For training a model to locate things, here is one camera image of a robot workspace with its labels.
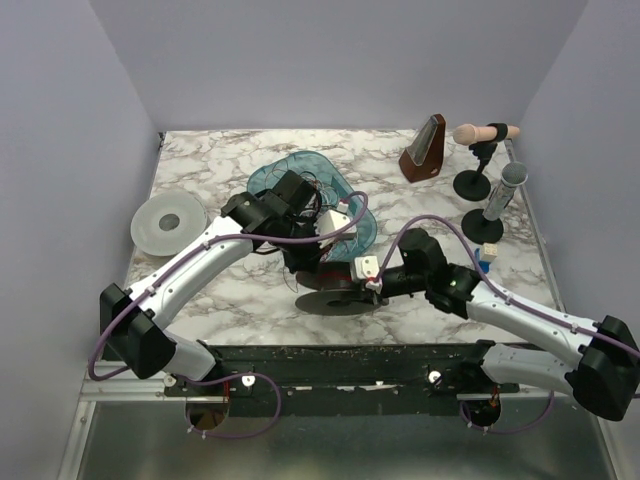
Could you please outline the silver mesh microphone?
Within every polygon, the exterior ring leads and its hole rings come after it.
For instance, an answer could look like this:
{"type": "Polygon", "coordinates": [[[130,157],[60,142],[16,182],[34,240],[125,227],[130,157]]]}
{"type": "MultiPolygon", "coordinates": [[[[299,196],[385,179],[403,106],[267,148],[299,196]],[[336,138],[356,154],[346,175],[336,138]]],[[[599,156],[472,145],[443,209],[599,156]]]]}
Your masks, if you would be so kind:
{"type": "Polygon", "coordinates": [[[513,198],[516,190],[528,179],[527,167],[521,162],[510,162],[501,171],[493,191],[489,196],[489,203],[483,211],[487,221],[496,221],[513,198]]]}

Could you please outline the brown wooden metronome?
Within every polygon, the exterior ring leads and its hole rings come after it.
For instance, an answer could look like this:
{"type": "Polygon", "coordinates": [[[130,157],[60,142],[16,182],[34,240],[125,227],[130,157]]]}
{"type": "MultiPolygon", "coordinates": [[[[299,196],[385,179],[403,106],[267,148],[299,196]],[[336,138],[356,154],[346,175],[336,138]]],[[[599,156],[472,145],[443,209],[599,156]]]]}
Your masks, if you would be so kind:
{"type": "Polygon", "coordinates": [[[440,174],[444,161],[446,121],[441,114],[431,115],[406,147],[399,167],[409,183],[429,180],[440,174]]]}

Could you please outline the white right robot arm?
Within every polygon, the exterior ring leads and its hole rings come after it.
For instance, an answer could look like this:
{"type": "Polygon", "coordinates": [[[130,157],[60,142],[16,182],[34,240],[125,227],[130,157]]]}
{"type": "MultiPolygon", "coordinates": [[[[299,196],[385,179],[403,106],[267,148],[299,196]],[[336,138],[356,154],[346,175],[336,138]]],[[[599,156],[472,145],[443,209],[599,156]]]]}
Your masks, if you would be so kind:
{"type": "Polygon", "coordinates": [[[449,262],[421,228],[405,228],[392,247],[402,266],[366,265],[365,278],[383,298],[424,293],[436,309],[505,330],[533,344],[494,344],[480,368],[496,384],[517,383],[572,396],[590,413],[624,418],[639,386],[639,348],[626,323],[570,315],[491,282],[478,267],[449,262]]]}

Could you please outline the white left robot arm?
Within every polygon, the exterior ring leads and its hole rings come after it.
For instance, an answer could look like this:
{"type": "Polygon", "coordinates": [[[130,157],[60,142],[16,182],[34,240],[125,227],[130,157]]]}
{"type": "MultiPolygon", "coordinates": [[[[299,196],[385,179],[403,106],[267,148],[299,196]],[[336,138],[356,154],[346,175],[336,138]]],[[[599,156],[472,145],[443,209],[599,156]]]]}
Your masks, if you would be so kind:
{"type": "Polygon", "coordinates": [[[316,188],[293,171],[259,195],[232,196],[211,225],[188,247],[148,277],[100,295],[102,333],[95,351],[109,347],[139,379],[159,372],[200,381],[216,366],[207,347],[167,334],[182,308],[216,276],[269,243],[282,252],[290,272],[316,272],[334,240],[354,232],[365,214],[328,209],[303,216],[316,188]]]}

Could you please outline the dark grey perforated spool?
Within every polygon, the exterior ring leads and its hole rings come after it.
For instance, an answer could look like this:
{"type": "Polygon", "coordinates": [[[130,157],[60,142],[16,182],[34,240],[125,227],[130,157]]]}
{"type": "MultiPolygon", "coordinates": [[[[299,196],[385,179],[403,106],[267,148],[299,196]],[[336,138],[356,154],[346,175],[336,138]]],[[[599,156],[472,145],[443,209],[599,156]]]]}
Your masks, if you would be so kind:
{"type": "Polygon", "coordinates": [[[299,271],[296,281],[310,292],[299,296],[295,306],[308,314],[322,316],[349,316],[370,313],[383,305],[371,305],[365,289],[354,282],[350,263],[329,261],[320,263],[314,273],[299,271]]]}

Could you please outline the black stand of silver microphone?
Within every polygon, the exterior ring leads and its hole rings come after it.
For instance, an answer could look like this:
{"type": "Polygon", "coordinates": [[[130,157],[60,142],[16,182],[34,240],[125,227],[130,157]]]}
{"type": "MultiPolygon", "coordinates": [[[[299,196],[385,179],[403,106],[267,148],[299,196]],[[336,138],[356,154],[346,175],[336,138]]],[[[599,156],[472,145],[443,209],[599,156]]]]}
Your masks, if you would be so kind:
{"type": "Polygon", "coordinates": [[[463,234],[471,242],[482,245],[495,244],[504,234],[504,226],[500,219],[487,220],[482,209],[467,212],[461,221],[463,234]]]}

